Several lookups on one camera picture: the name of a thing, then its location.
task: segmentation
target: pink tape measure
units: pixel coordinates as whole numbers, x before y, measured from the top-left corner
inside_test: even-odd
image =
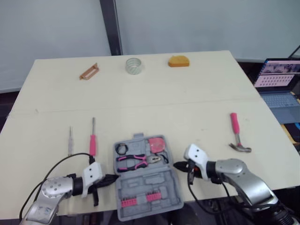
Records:
[[[150,150],[156,154],[165,150],[165,141],[161,137],[154,137],[148,139]]]

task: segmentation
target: floor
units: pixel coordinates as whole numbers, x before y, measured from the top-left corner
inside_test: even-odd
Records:
[[[262,63],[239,63],[241,68],[244,70],[244,72],[247,74],[248,78],[251,81],[254,81],[255,74],[258,73],[260,70]],[[295,89],[293,90],[296,95],[300,95],[300,84],[298,84]],[[11,92],[11,93],[4,93],[0,94],[0,131],[2,130],[6,117],[8,116],[19,92]],[[278,196],[280,201],[282,201],[284,204],[286,204],[289,208],[296,211],[298,214],[298,217],[300,217],[300,208],[298,207],[298,203],[300,202],[300,187],[295,188],[289,188],[289,189],[282,189],[275,191],[275,194]],[[214,199],[214,200],[206,200],[201,201],[203,204],[207,206],[214,206],[214,207],[221,207],[226,208],[227,200],[226,199]],[[247,222],[245,218],[240,216],[240,214],[237,211],[230,211],[226,214],[222,214],[220,216],[211,216],[205,213],[202,209],[199,208],[199,206],[195,202],[190,202],[187,206],[187,208],[184,208],[185,211],[184,215],[188,215],[190,212],[193,212],[193,214],[197,215],[198,220],[200,221],[200,224],[205,225],[226,225],[226,224],[251,224]],[[173,217],[180,214],[181,212],[176,211],[173,213]],[[89,224],[98,224],[98,225],[110,225],[109,220],[110,218],[114,218],[116,220],[116,212],[115,211],[106,211],[101,213],[91,213],[91,214],[81,214],[81,215],[75,215],[75,216],[60,216],[57,217],[54,221],[54,225],[89,225]],[[152,224],[155,224],[152,220],[155,220],[155,218],[145,218],[143,220],[137,220],[135,222],[126,223],[128,224],[143,224],[147,225],[150,221]],[[16,225],[19,224],[18,219],[12,219],[12,220],[0,220],[0,225]]]

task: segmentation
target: laptop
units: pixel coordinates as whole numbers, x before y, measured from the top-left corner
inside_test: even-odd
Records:
[[[300,122],[300,103],[290,92],[300,77],[300,59],[266,59],[254,87],[280,124]]]

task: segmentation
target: white table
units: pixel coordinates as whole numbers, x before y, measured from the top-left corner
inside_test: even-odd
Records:
[[[0,218],[18,217],[34,186],[67,156],[69,126],[74,152],[88,152],[92,117],[99,144],[96,160],[106,173],[113,173],[113,144],[144,132],[165,135],[174,162],[182,161],[185,148],[195,143],[211,160],[243,160],[271,189],[299,185],[297,151],[232,55],[181,54],[190,59],[190,67],[168,67],[172,54],[138,55],[144,66],[139,75],[124,69],[132,56],[36,60],[0,134]],[[80,81],[79,75],[95,62],[100,72]],[[241,139],[253,149],[250,154],[228,146],[235,141],[231,112],[238,113]],[[87,165],[87,157],[73,157],[51,176],[81,175]],[[184,200],[193,200],[187,174],[177,174]],[[220,185],[200,179],[192,189],[199,199],[225,196]],[[116,209],[114,184],[98,193],[97,207],[92,196],[76,196],[63,201],[59,213]],[[230,193],[236,194],[233,188]]]

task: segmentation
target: orange object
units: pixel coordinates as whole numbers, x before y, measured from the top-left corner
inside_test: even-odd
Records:
[[[169,59],[168,65],[170,67],[188,67],[189,66],[189,60],[184,55],[172,56]]]
[[[84,79],[88,80],[90,79],[93,75],[95,75],[99,71],[98,64],[95,63],[93,66],[91,66],[87,71],[85,71],[83,74],[79,76],[79,79]]]

